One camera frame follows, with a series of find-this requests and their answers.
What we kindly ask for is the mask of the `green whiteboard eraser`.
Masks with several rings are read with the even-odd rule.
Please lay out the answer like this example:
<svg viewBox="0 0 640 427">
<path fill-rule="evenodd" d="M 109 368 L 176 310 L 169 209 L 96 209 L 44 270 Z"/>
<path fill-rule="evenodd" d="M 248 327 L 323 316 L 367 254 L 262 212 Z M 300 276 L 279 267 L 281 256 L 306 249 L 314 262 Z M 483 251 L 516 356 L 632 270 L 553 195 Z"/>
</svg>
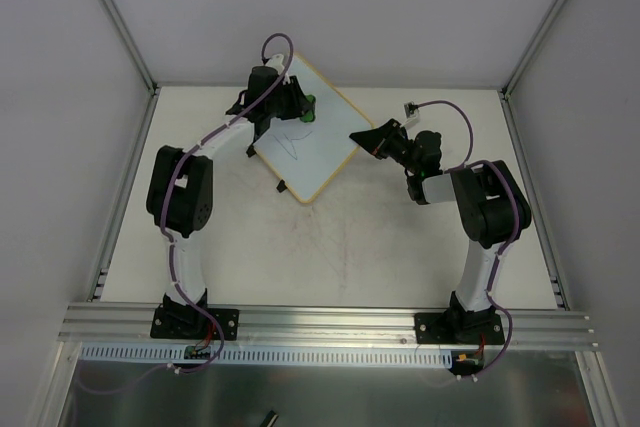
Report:
<svg viewBox="0 0 640 427">
<path fill-rule="evenodd" d="M 316 107 L 316 97 L 314 95 L 308 94 L 306 96 L 306 104 L 304 106 L 303 115 L 300 117 L 300 121 L 303 123 L 312 123 L 315 121 L 315 107 Z"/>
</svg>

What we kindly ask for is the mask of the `white whiteboard with yellow frame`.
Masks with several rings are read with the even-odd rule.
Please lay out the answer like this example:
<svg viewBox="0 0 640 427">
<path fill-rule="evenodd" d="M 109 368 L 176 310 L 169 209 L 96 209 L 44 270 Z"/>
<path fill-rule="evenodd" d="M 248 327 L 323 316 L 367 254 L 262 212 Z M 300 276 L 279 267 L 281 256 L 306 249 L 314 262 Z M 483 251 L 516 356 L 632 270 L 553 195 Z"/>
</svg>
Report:
<svg viewBox="0 0 640 427">
<path fill-rule="evenodd" d="M 350 134 L 373 122 L 303 57 L 293 57 L 288 75 L 315 97 L 315 120 L 274 119 L 254 148 L 293 197 L 308 204 L 356 153 Z"/>
</svg>

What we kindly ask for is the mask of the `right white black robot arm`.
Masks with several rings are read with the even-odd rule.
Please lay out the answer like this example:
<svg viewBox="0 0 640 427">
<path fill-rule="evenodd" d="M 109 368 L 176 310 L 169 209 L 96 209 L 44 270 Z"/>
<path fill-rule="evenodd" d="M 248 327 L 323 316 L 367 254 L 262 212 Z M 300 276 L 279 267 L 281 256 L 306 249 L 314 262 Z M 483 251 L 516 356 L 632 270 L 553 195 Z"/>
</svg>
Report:
<svg viewBox="0 0 640 427">
<path fill-rule="evenodd" d="M 395 119 L 375 129 L 354 132 L 349 138 L 375 158 L 391 158 L 400 164 L 409 197 L 415 203 L 455 204 L 467 235 L 463 274 L 449 306 L 439 315 L 414 316 L 417 342 L 504 344 L 491 292 L 501 256 L 532 221 L 528 201 L 506 163 L 479 161 L 446 172 L 441 169 L 441 135 L 421 131 L 411 139 Z"/>
</svg>

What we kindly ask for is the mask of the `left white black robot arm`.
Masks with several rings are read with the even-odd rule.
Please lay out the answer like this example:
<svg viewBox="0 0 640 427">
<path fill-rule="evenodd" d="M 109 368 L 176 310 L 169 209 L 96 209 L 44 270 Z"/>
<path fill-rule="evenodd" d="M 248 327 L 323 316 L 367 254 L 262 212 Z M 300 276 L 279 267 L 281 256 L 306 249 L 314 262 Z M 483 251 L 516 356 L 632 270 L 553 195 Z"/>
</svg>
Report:
<svg viewBox="0 0 640 427">
<path fill-rule="evenodd" d="M 188 337 L 208 328 L 207 287 L 196 233 L 214 211 L 214 167 L 228 154 L 254 152 L 271 122 L 315 120 L 315 97 L 303 92 L 275 55 L 252 68 L 248 86 L 225 112 L 225 123 L 194 147 L 161 147 L 155 158 L 146 210 L 168 242 L 169 286 L 166 308 L 177 310 L 174 325 Z"/>
</svg>

